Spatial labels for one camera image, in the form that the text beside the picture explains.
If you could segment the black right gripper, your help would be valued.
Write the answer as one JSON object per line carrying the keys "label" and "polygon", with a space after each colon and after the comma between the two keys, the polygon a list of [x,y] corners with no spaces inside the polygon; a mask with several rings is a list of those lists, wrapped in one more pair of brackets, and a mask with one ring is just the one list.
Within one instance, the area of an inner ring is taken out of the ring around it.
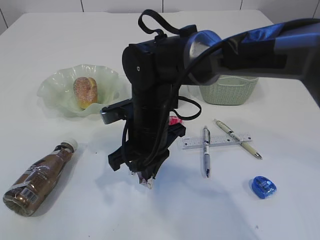
{"label": "black right gripper", "polygon": [[150,163],[146,162],[156,142],[164,105],[172,93],[172,88],[171,84],[159,85],[146,91],[132,87],[133,118],[127,120],[128,140],[124,144],[124,151],[120,147],[108,155],[108,163],[114,171],[128,162],[131,176],[137,176],[141,172],[147,181],[156,178],[161,165],[169,157],[169,146],[176,138],[186,134],[186,128],[182,124],[169,126],[169,120],[166,119],[158,144],[159,152]]}

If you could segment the blue black right robot arm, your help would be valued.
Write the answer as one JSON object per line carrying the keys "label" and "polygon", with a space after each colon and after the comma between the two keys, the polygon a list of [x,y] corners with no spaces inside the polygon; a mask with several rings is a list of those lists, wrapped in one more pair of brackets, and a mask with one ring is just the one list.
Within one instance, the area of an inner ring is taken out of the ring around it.
{"label": "blue black right robot arm", "polygon": [[101,110],[106,124],[125,120],[122,144],[108,156],[117,171],[126,164],[145,180],[154,178],[169,146],[185,127],[169,125],[182,85],[205,86],[221,75],[300,80],[320,100],[320,21],[297,19],[221,39],[195,25],[159,31],[150,41],[129,44],[122,67],[132,97]]}

